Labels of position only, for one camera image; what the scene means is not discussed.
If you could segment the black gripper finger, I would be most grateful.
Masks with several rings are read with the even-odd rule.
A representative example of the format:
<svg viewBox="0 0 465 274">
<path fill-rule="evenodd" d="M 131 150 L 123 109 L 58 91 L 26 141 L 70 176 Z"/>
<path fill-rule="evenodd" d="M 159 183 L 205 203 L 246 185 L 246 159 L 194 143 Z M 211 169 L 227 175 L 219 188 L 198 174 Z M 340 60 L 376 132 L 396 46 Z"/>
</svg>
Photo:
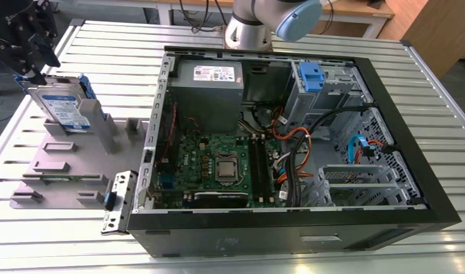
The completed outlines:
<svg viewBox="0 0 465 274">
<path fill-rule="evenodd" d="M 58 37 L 56 21 L 50 1 L 24 1 L 24 48 L 28 58 L 34 53 L 42 56 L 51 67 L 60 67 L 54 52 Z"/>
<path fill-rule="evenodd" d="M 36 65 L 35 54 L 48 49 L 48 39 L 32 36 L 22 46 L 14 46 L 0 39 L 0 70 L 27 77 L 35 85 L 47 85 L 46 76 Z"/>
</svg>

